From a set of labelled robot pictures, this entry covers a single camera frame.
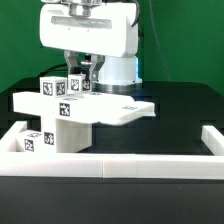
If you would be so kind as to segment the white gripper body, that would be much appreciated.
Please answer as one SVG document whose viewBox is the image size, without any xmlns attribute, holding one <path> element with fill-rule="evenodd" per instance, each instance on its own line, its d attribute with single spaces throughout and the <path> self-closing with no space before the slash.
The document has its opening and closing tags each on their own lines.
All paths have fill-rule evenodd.
<svg viewBox="0 0 224 224">
<path fill-rule="evenodd" d="M 90 17 L 70 16 L 63 4 L 45 4 L 40 12 L 43 46 L 103 56 L 131 58 L 138 49 L 134 3 L 94 7 Z"/>
</svg>

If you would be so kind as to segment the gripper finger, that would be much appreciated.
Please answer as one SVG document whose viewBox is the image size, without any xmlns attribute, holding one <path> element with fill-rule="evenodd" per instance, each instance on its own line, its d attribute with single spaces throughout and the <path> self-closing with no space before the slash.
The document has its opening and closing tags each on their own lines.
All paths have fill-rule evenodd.
<svg viewBox="0 0 224 224">
<path fill-rule="evenodd" d="M 98 75 L 101 67 L 105 62 L 105 57 L 102 55 L 92 55 L 91 56 L 91 65 L 89 68 L 90 80 L 97 81 Z"/>
<path fill-rule="evenodd" d="M 68 74 L 79 74 L 80 68 L 77 62 L 78 53 L 74 51 L 64 51 L 64 58 L 68 66 Z"/>
</svg>

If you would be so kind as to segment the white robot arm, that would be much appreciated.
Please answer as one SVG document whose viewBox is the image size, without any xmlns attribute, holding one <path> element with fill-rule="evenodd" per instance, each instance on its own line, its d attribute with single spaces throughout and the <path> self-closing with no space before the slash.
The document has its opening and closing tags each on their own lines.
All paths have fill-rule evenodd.
<svg viewBox="0 0 224 224">
<path fill-rule="evenodd" d="M 136 0 L 41 0 L 39 34 L 43 46 L 86 53 L 99 85 L 129 86 L 137 75 Z"/>
</svg>

